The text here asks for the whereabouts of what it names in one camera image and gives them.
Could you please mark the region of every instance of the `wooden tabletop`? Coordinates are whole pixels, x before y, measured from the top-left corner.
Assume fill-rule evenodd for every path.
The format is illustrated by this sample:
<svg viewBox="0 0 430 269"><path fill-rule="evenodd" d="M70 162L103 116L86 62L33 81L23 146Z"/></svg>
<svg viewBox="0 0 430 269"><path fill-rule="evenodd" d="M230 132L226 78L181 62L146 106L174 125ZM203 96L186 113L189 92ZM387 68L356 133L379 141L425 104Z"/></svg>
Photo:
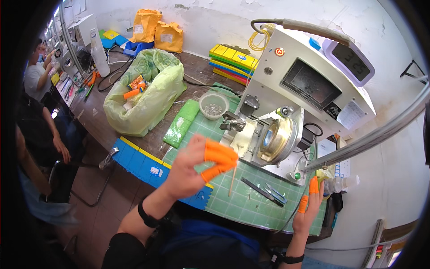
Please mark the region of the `wooden tabletop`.
<svg viewBox="0 0 430 269"><path fill-rule="evenodd" d="M118 47L115 47L111 50L111 62L114 61L113 58L117 58L119 61L127 60L128 56L120 53L112 53L113 51L122 50ZM219 82L229 88L234 90L243 91L245 86L227 79L218 74L214 74L212 72L213 67L209 65L209 60L198 57L189 53L181 53L180 58L182 64L184 65L184 73L188 74L199 81L205 84L213 84L215 82ZM116 63L111 65L111 71L122 66L123 63ZM128 64L126 64L120 70L126 70ZM112 77L111 81L115 81L116 78L120 77L121 74L116 74ZM103 110L103 103L109 88L105 92L99 92L99 88L104 89L109 86L108 79L105 79L102 83L101 78L98 77L95 80L95 85L92 88L92 91L86 102L83 102L83 97L75 98L70 105L70 109L75 115L75 117L79 117L79 122L87 129L87 131L103 146L107 151L109 151L114 145L117 138L121 136L120 133L115 131L108 123L106 119L106 114ZM143 150L151 153L155 157L162 159L169 149L169 144L163 142L163 137L172 123L175 115L181 109L185 102L188 99L198 100L202 94L208 91L208 87L195 86L187 84L187 89L176 99L175 103L166 113L164 118L152 129L147 135L144 137L134 137L134 136L125 136L128 140L135 143L138 147Z"/></svg>

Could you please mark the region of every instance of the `plastic bowl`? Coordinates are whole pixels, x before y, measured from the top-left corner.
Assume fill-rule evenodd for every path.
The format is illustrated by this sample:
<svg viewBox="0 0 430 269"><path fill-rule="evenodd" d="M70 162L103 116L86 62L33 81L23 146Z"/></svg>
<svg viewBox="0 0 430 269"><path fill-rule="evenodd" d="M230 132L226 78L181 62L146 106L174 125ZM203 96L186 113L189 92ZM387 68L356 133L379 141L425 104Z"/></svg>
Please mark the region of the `plastic bowl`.
<svg viewBox="0 0 430 269"><path fill-rule="evenodd" d="M204 112L203 108L210 104L221 106L222 112L219 115L209 115L208 113ZM230 108L230 103L227 98L220 93L207 92L200 97L199 107L200 111L207 119L214 121L219 119Z"/></svg>

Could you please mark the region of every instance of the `green cutting mat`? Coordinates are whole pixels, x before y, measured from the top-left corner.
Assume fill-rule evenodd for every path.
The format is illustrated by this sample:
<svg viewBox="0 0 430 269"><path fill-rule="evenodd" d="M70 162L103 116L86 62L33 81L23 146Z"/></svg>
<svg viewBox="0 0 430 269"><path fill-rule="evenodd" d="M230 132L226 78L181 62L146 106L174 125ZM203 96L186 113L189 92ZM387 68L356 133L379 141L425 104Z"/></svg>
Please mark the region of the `green cutting mat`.
<svg viewBox="0 0 430 269"><path fill-rule="evenodd" d="M232 93L227 90L220 90L225 94L232 95ZM229 110L234 112L239 103L239 98L228 99L230 101ZM163 161L172 164L178 150L187 146L194 133L200 133L205 137L210 137L215 141L220 141L224 133L223 130L219 129L221 123L222 118L219 118L216 121L210 121L203 116L202 112L199 111L179 148L175 149L170 147L164 156ZM212 163L204 163L196 166L195 169L197 172L201 172L211 166ZM240 161L237 166L231 196L229 197L228 192L230 190L232 176L233 170L217 176L210 182L210 184L214 186L214 190L205 210L230 220L260 226L266 229L280 229L285 225L285 222L300 201L301 194L305 188L305 186L300 187L289 182L282 181L268 174L264 170L255 168L248 165L246 162ZM247 180L262 189L266 187L266 182L269 183L279 193L284 195L288 202L284 205L284 208L275 205L272 201L266 199L264 196L240 181L242 177L245 177ZM323 201L319 208L319 213L309 230L311 235L319 235L321 232L325 210L326 201ZM292 219L284 230L293 232Z"/></svg>

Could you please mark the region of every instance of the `white bottle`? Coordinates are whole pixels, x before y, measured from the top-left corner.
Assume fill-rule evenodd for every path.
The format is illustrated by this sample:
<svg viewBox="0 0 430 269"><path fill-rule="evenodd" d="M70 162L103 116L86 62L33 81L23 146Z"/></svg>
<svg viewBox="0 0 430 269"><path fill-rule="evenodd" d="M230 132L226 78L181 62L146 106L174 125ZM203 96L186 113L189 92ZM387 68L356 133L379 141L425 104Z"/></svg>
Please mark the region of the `white bottle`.
<svg viewBox="0 0 430 269"><path fill-rule="evenodd" d="M110 74L111 68L108 65L106 53L104 52L103 46L97 44L97 29L91 29L91 56L100 72L101 77L106 77Z"/></svg>
<svg viewBox="0 0 430 269"><path fill-rule="evenodd" d="M339 193L342 189L358 185L358 183L360 183L358 175L344 178L337 176L333 179L326 179L324 181L324 195L329 195L333 192Z"/></svg>

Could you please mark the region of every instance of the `thread snips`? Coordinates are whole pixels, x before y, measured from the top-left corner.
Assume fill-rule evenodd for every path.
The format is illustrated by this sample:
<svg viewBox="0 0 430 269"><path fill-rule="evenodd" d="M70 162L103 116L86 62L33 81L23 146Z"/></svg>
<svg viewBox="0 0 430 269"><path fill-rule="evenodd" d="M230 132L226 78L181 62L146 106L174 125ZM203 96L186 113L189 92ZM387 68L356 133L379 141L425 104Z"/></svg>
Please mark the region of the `thread snips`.
<svg viewBox="0 0 430 269"><path fill-rule="evenodd" d="M275 198L276 200L278 200L279 202L285 204L287 203L287 199L285 199L285 197L280 194L276 189L274 189L272 186L270 186L269 184L267 184L267 188L264 188L271 196L273 196L273 198Z"/></svg>

